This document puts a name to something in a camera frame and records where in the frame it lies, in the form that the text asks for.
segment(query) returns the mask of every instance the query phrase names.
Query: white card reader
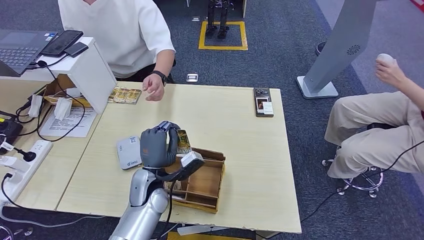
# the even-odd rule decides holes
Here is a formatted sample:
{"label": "white card reader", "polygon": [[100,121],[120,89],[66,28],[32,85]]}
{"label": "white card reader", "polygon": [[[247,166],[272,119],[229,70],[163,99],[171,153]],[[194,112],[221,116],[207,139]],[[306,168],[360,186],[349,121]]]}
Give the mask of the white card reader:
{"label": "white card reader", "polygon": [[119,166],[128,170],[142,164],[140,156],[140,139],[138,136],[130,136],[116,143]]}

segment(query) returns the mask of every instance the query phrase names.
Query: yellow tape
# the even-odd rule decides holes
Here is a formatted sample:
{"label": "yellow tape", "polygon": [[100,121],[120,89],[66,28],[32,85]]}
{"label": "yellow tape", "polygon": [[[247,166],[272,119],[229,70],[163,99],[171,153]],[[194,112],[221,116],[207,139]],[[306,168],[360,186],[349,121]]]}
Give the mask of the yellow tape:
{"label": "yellow tape", "polygon": [[[219,25],[220,22],[216,21],[213,24]],[[205,33],[208,26],[207,21],[201,23],[200,37],[199,37],[199,46],[198,49],[208,49],[208,50],[248,50],[248,39],[246,38],[246,26],[244,21],[228,21],[227,25],[239,25],[240,26],[240,37],[241,37],[241,46],[205,46]]]}

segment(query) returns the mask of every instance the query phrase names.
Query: laptop keyboard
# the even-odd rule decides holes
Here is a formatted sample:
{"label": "laptop keyboard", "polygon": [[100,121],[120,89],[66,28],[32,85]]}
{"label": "laptop keyboard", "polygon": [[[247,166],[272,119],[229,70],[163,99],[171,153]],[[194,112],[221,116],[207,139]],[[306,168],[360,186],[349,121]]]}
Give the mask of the laptop keyboard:
{"label": "laptop keyboard", "polygon": [[9,67],[27,66],[35,58],[38,50],[37,47],[0,48],[0,61]]}

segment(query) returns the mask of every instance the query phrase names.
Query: laptop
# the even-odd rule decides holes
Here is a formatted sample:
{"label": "laptop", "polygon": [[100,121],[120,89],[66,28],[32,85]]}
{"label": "laptop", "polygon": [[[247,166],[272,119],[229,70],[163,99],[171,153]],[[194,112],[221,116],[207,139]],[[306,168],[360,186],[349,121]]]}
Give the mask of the laptop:
{"label": "laptop", "polygon": [[0,29],[0,76],[20,77],[57,34]]}

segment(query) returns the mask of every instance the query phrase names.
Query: person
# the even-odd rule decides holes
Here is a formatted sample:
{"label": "person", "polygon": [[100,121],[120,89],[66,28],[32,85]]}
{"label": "person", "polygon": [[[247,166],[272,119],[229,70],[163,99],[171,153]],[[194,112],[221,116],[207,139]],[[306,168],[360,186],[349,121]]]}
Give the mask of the person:
{"label": "person", "polygon": [[175,60],[167,23],[152,0],[58,0],[65,30],[94,37],[119,81],[143,82],[160,101]]}
{"label": "person", "polygon": [[[376,76],[399,91],[348,96],[332,107],[325,140],[340,146],[327,174],[349,179],[368,167],[387,169],[405,150],[424,140],[424,89],[407,78],[396,59],[376,60]],[[372,123],[396,128],[357,130]],[[424,144],[407,151],[391,168],[405,173],[424,172]]]}

